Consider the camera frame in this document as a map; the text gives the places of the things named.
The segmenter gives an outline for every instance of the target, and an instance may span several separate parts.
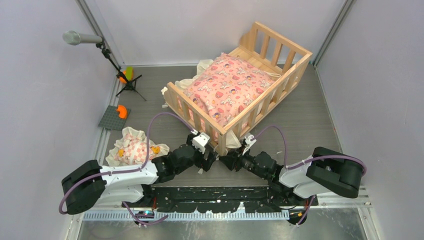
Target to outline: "white wall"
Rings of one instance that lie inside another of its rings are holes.
[[[97,4],[100,12],[97,19],[104,19],[127,65],[193,64],[215,58],[237,47],[240,37],[254,21],[317,53],[344,2],[88,1]]]
[[[0,239],[61,240],[61,180],[93,157],[114,81],[73,0],[0,1]]]
[[[387,239],[424,228],[424,2],[357,1],[318,69],[343,150]]]

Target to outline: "wooden bed frame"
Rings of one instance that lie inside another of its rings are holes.
[[[258,32],[263,33],[260,53],[255,51]],[[276,40],[276,44],[272,54],[272,59],[269,60],[266,56],[271,39]],[[277,61],[280,58],[283,46],[289,48],[289,53],[285,60],[284,67],[281,69],[277,66]],[[296,54],[300,54],[302,58],[293,64]],[[228,132],[233,131],[237,138],[242,138],[285,97],[287,97],[287,95],[293,91],[295,87],[297,87],[309,63],[312,53],[267,26],[259,22],[255,22],[250,31],[241,37],[239,46],[230,52],[229,55],[244,59],[251,65],[263,71],[280,74],[281,77],[275,80],[275,83],[273,83],[226,126],[220,126],[172,82],[169,82],[166,85],[168,90],[164,93],[165,101],[169,107],[199,132],[203,131],[201,125],[201,120],[203,120],[205,127],[204,131],[206,134],[211,136],[212,139],[210,145],[213,148],[217,146],[216,152],[221,156],[227,154],[226,139]],[[193,118],[191,118],[189,110],[192,111]],[[213,137],[215,136],[215,133],[218,135],[217,142]]]

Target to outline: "footboard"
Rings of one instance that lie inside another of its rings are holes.
[[[263,40],[260,52],[256,52],[255,46],[259,32],[263,35]],[[275,42],[275,48],[269,60],[267,52],[271,40]],[[283,68],[280,68],[277,62],[283,46],[289,48],[289,52]],[[301,59],[294,62],[296,54],[299,54]],[[261,70],[281,75],[274,84],[224,127],[226,132],[233,131],[238,138],[241,138],[297,87],[312,53],[263,24],[255,22],[250,31],[241,37],[239,47],[230,55],[242,58]]]
[[[208,134],[211,138],[210,144],[213,147],[218,146],[216,151],[220,155],[225,155],[227,131],[204,110],[194,104],[172,82],[169,82],[166,87],[168,90],[165,91],[163,96],[168,106],[194,129]]]

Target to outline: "tripod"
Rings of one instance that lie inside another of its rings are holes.
[[[127,77],[125,76],[125,74],[121,71],[121,67],[120,66],[117,66],[115,63],[114,63],[114,61],[112,61],[112,59],[111,59],[111,55],[110,55],[110,53],[111,53],[111,51],[109,50],[109,49],[107,49],[106,48],[106,46],[105,46],[105,42],[104,41],[102,41],[101,43],[97,43],[96,45],[95,45],[97,48],[99,48],[99,49],[101,49],[101,53],[103,54],[103,56],[107,59],[107,60],[109,60],[109,62],[115,67],[115,69],[118,71],[118,74],[116,75],[116,77],[117,78],[123,78],[124,80],[125,80],[125,86],[121,89],[121,91],[119,91],[117,94],[116,94],[116,97],[118,97],[118,95],[119,94],[121,94],[123,91],[125,91],[125,90],[128,90],[128,91],[134,91],[134,92],[136,92],[136,93],[138,93],[138,95],[140,95],[140,97],[142,97],[145,101],[147,101],[137,90],[136,90],[136,85],[137,85],[137,80],[139,79],[139,78],[141,78],[141,74],[140,74],[140,76],[138,76],[138,77],[136,77],[136,78],[134,78],[132,81],[129,81],[128,79],[127,79]]]

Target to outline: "pink patterned bedding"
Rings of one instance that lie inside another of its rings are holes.
[[[273,82],[266,72],[222,53],[184,94],[224,127]]]

